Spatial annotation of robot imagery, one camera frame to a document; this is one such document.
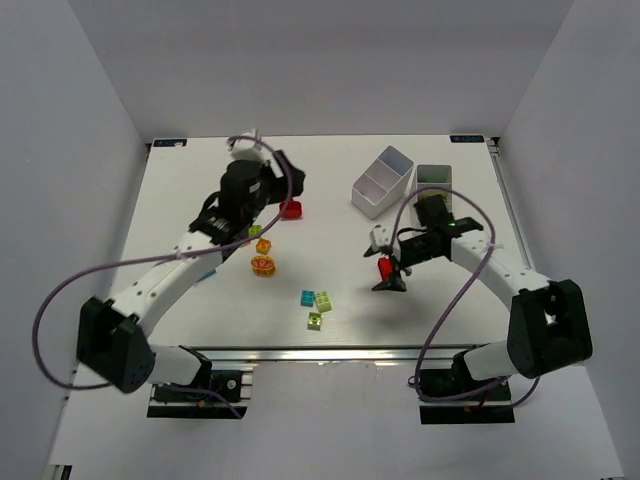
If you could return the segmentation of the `pale green lego brick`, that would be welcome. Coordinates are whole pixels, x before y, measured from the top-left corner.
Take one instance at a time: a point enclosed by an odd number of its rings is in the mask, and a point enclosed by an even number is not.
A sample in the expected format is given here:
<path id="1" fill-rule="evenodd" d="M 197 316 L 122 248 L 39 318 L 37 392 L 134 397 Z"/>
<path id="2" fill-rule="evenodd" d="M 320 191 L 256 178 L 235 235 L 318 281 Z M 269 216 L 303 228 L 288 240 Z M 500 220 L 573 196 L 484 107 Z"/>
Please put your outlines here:
<path id="1" fill-rule="evenodd" d="M 329 294 L 326 291 L 315 293 L 315 305 L 319 313 L 326 313 L 332 310 Z"/>

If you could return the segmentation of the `orange printed round lego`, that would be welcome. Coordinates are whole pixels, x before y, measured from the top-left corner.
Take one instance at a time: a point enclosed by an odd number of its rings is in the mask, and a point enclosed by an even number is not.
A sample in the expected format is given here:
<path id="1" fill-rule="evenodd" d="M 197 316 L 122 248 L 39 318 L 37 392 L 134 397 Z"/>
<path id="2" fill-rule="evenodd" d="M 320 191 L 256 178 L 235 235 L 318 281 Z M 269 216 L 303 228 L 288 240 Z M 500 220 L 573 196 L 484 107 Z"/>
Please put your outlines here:
<path id="1" fill-rule="evenodd" d="M 270 277 L 276 272 L 276 263 L 268 255 L 257 255 L 251 259 L 251 269 L 254 274 Z"/>

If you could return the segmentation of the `pale green printed lego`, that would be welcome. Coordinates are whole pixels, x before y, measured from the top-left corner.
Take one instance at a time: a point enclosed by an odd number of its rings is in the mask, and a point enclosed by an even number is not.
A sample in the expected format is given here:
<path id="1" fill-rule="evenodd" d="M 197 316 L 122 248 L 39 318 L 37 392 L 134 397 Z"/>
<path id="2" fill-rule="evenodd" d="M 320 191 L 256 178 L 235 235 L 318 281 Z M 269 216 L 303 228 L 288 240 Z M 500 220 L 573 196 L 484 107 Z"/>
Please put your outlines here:
<path id="1" fill-rule="evenodd" d="M 313 331 L 320 331 L 322 327 L 322 314 L 319 312 L 310 312 L 308 315 L 307 328 Z"/>

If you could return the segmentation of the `cyan long lego brick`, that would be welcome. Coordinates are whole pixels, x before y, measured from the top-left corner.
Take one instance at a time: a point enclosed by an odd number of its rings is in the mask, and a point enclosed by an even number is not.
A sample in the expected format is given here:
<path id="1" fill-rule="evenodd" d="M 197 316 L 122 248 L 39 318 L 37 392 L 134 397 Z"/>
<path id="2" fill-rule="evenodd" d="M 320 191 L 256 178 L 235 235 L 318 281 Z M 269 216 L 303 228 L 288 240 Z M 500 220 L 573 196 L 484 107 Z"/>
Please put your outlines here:
<path id="1" fill-rule="evenodd" d="M 203 274 L 203 275 L 202 275 L 202 276 L 201 276 L 201 277 L 196 281 L 196 283 L 200 283 L 200 282 L 202 282 L 202 281 L 204 281 L 204 280 L 206 280 L 206 279 L 210 278 L 211 276 L 213 276 L 213 275 L 215 275 L 215 274 L 216 274 L 216 269 L 212 269 L 212 270 L 210 270 L 210 271 L 206 272 L 205 274 Z"/>

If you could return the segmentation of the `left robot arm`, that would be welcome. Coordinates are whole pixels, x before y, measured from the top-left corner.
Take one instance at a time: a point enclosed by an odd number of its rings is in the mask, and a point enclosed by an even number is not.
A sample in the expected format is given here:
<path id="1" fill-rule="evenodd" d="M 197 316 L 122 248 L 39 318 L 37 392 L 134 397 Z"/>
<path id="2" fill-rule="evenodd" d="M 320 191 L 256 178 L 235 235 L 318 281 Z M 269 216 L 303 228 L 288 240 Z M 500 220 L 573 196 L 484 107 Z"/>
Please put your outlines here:
<path id="1" fill-rule="evenodd" d="M 254 150 L 236 154 L 168 260 L 106 300 L 96 297 L 80 311 L 77 359 L 120 392 L 143 384 L 175 384 L 200 392 L 211 385 L 211 361 L 185 346 L 159 346 L 148 338 L 171 307 L 207 273 L 221 266 L 249 237 L 263 209 L 297 197 L 305 174 L 277 150 L 269 161 Z"/>

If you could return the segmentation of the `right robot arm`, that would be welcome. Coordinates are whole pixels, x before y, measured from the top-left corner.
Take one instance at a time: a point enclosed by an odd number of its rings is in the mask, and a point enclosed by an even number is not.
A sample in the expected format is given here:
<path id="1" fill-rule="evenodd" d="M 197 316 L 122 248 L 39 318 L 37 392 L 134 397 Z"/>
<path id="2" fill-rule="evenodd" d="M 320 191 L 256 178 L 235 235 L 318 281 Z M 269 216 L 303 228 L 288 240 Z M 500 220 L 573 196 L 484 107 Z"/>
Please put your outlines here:
<path id="1" fill-rule="evenodd" d="M 409 384 L 421 400 L 471 399 L 513 375 L 537 379 L 592 357 L 585 300 L 576 282 L 555 281 L 527 267 L 497 244 L 490 223 L 455 218 L 441 195 L 419 200 L 414 209 L 420 226 L 413 237 L 402 240 L 399 229 L 380 225 L 370 231 L 366 256 L 390 261 L 375 290 L 404 292 L 412 267 L 445 258 L 470 272 L 463 292 L 481 282 L 509 312 L 505 339 L 457 353 L 444 379 L 416 366 Z"/>

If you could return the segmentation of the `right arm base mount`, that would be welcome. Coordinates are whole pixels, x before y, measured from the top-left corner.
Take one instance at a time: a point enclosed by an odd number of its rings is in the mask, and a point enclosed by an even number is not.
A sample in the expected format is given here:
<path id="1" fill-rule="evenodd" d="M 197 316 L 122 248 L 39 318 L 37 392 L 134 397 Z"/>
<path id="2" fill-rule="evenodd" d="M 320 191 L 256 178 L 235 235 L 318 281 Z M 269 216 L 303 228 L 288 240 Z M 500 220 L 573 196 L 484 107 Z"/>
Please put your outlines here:
<path id="1" fill-rule="evenodd" d="M 422 368 L 407 386 L 418 385 L 422 425 L 513 424 L 514 408 L 506 378 L 475 381 L 457 366 Z"/>

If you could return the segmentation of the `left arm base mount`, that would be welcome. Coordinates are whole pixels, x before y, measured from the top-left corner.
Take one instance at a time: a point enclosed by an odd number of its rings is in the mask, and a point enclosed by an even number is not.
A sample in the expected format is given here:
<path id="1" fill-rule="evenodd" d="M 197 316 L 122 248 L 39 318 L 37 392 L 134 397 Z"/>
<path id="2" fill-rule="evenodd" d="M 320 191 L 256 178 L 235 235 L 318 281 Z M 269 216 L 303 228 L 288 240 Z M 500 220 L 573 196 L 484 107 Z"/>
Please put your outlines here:
<path id="1" fill-rule="evenodd" d="M 251 398 L 253 365 L 229 351 L 157 347 L 147 416 L 240 420 Z"/>

